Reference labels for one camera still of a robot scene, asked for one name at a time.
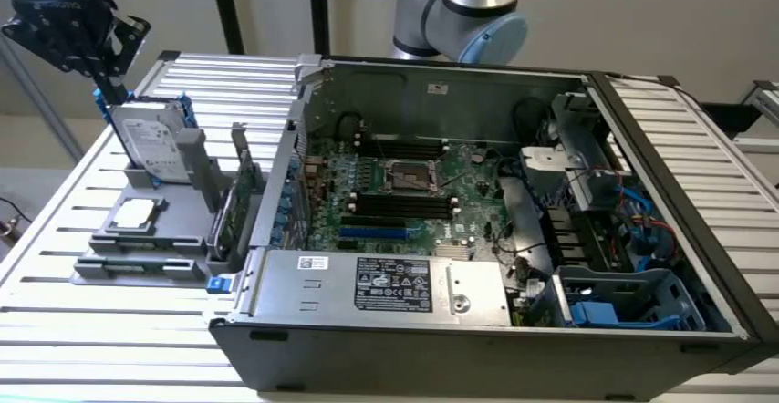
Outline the black RAM slot bank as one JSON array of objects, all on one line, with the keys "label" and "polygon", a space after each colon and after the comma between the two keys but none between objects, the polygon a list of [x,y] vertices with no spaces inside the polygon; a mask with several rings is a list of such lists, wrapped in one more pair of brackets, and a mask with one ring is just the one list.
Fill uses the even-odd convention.
[{"label": "black RAM slot bank", "polygon": [[446,197],[359,193],[346,203],[346,209],[353,215],[367,217],[450,219],[453,216]]},{"label": "black RAM slot bank", "polygon": [[361,157],[406,160],[434,160],[444,154],[438,140],[362,139],[354,147]]}]

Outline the black expansion slot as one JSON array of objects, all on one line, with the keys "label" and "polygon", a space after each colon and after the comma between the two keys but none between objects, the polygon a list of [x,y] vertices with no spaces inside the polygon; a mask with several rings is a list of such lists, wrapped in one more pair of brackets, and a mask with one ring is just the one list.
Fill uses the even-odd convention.
[{"label": "black expansion slot", "polygon": [[339,226],[404,229],[406,227],[406,220],[397,217],[345,215],[339,217]]}]

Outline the blue expansion slot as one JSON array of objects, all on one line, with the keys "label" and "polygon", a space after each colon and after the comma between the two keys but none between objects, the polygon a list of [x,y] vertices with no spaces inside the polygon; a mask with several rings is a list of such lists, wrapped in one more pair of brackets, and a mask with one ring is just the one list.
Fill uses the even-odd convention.
[{"label": "blue expansion slot", "polygon": [[404,228],[341,227],[338,236],[343,238],[404,240],[409,237],[409,232]]}]

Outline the black stand pole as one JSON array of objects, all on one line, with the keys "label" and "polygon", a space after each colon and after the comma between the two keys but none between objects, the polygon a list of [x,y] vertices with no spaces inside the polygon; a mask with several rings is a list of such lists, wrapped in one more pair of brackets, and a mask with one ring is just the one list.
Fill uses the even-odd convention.
[{"label": "black stand pole", "polygon": [[327,0],[309,0],[313,51],[322,56],[329,55],[329,20],[327,20]]},{"label": "black stand pole", "polygon": [[234,0],[215,0],[215,9],[222,28],[226,49],[231,55],[242,55],[243,41]]}]

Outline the grey parts rack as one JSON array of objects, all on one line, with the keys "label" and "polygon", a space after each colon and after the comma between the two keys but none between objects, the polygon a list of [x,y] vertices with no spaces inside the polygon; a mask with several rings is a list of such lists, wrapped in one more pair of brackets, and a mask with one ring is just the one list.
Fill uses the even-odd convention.
[{"label": "grey parts rack", "polygon": [[[154,182],[138,169],[123,171],[127,185],[87,240],[87,250],[73,264],[71,284],[129,287],[203,288],[213,275],[237,272],[247,253],[247,235],[261,190],[251,196],[237,253],[226,262],[209,258],[206,239],[222,194],[234,171],[222,171],[205,152],[205,133],[183,128],[167,141],[169,157],[178,160],[179,182]],[[125,199],[161,199],[162,205],[138,229],[111,223]]]}]

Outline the silver CPU chip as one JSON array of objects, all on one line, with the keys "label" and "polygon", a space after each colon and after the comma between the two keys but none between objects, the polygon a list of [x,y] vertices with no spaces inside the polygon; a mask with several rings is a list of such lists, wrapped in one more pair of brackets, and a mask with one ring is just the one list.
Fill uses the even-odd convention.
[{"label": "silver CPU chip", "polygon": [[159,210],[161,205],[161,199],[125,199],[118,206],[111,223],[117,228],[138,229],[149,222],[151,214]]}]

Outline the green graphics card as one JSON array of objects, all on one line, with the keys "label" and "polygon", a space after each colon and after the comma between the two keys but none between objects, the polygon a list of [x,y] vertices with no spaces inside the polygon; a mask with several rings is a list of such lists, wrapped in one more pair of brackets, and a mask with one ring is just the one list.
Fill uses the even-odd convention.
[{"label": "green graphics card", "polygon": [[217,262],[226,262],[237,253],[251,196],[263,186],[259,167],[254,163],[247,147],[245,125],[233,123],[229,135],[237,153],[238,168],[222,194],[219,210],[206,239],[209,258]]}]

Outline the green motherboard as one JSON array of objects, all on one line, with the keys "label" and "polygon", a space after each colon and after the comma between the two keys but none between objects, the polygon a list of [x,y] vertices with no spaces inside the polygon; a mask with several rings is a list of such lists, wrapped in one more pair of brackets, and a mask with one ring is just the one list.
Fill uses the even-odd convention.
[{"label": "green motherboard", "polygon": [[[378,168],[384,159],[361,157],[354,147],[363,139],[438,140],[446,147],[433,162],[437,192],[378,191]],[[355,133],[351,137],[313,139],[305,153],[294,159],[301,166],[310,207],[306,246],[315,251],[374,254],[408,254],[436,257],[434,247],[466,245],[469,261],[494,261],[508,270],[534,268],[549,271],[552,263],[541,230],[544,210],[537,206],[521,176],[517,159],[496,146],[474,140],[393,139]],[[388,194],[446,197],[450,219],[409,219],[404,240],[343,238],[338,236],[339,217],[353,215],[346,203],[355,195]]]}]

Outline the silver power supply unit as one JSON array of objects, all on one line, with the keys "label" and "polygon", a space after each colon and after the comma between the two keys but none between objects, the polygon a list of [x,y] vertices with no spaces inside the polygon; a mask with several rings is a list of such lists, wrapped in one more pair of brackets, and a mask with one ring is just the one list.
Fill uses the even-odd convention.
[{"label": "silver power supply unit", "polygon": [[509,326],[494,262],[273,250],[257,278],[258,321],[298,326]]}]

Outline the silver chipset heatsink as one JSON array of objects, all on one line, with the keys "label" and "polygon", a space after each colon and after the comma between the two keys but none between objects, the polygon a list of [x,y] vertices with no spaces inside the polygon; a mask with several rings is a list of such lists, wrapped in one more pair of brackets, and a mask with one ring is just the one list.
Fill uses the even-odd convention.
[{"label": "silver chipset heatsink", "polygon": [[442,244],[434,247],[434,256],[457,261],[469,261],[473,258],[473,250],[466,245]]}]

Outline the metal drive cage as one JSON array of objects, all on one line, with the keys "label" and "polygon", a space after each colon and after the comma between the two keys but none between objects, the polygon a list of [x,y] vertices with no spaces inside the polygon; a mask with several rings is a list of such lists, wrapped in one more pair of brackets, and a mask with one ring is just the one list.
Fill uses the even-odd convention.
[{"label": "metal drive cage", "polygon": [[604,211],[617,202],[618,173],[594,135],[600,109],[574,92],[557,95],[549,108],[534,144],[521,149],[533,195],[548,206]]}]

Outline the black fan shroud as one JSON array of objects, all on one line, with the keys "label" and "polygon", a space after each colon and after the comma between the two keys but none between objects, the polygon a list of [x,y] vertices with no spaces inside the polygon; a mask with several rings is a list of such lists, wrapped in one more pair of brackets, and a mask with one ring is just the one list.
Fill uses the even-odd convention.
[{"label": "black fan shroud", "polygon": [[633,264],[618,243],[618,223],[606,212],[569,212],[549,206],[541,217],[552,268],[581,266],[594,272],[629,273]]}]

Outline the open black PC case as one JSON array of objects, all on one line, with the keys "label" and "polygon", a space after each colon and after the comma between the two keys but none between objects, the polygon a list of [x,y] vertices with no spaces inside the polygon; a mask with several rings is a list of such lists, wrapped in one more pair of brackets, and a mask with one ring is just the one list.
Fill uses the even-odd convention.
[{"label": "open black PC case", "polygon": [[[750,273],[779,274],[779,190],[749,164],[672,77],[301,57],[253,236],[209,333],[255,391],[646,401],[690,378],[736,374],[779,356],[779,293]],[[251,315],[267,252],[315,251],[295,155],[318,138],[484,141],[517,159],[536,143],[550,101],[584,93],[601,113],[594,135],[617,168],[618,223],[630,273],[668,269],[701,332],[561,327],[552,323],[557,270],[498,263],[510,324],[412,328],[282,325]]]}]

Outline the black box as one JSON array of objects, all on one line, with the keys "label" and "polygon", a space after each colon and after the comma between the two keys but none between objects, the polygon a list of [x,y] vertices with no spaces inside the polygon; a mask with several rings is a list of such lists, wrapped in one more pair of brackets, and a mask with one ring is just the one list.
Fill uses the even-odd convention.
[{"label": "black box", "polygon": [[761,115],[753,106],[745,104],[702,102],[702,110],[730,139],[748,131]]}]

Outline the grey blue disk bay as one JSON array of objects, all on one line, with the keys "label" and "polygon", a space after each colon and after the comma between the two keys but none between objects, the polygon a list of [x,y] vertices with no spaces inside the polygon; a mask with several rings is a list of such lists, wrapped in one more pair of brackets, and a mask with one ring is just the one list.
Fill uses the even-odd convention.
[{"label": "grey blue disk bay", "polygon": [[561,266],[544,294],[556,326],[692,332],[706,328],[688,290],[668,269],[610,273]]}]

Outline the aluminium profile post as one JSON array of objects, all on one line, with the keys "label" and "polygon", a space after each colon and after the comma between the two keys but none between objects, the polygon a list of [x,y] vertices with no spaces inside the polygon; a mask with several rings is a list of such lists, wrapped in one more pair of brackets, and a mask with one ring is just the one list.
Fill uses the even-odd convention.
[{"label": "aluminium profile post", "polygon": [[63,119],[59,117],[54,108],[51,107],[39,87],[34,83],[33,77],[30,76],[23,64],[18,59],[17,54],[10,47],[10,44],[7,43],[7,40],[1,33],[0,58],[5,62],[26,98],[31,101],[39,117],[46,124],[54,139],[62,147],[65,154],[73,163],[78,163],[83,156],[83,150],[81,149],[75,136],[69,130]]}]

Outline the CPU socket with metal frame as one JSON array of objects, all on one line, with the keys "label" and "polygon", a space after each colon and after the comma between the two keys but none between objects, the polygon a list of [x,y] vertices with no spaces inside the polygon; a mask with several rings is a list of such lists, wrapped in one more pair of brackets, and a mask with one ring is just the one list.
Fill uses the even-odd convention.
[{"label": "CPU socket with metal frame", "polygon": [[438,173],[432,160],[385,160],[378,172],[378,191],[388,193],[438,191]]}]

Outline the aluminium frame table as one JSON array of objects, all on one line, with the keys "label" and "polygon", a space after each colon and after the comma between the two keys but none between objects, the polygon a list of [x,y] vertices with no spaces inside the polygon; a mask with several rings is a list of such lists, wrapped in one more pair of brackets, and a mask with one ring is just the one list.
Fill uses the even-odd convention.
[{"label": "aluminium frame table", "polygon": [[734,136],[736,146],[744,153],[779,155],[779,82],[753,80],[740,104],[757,116]]}]

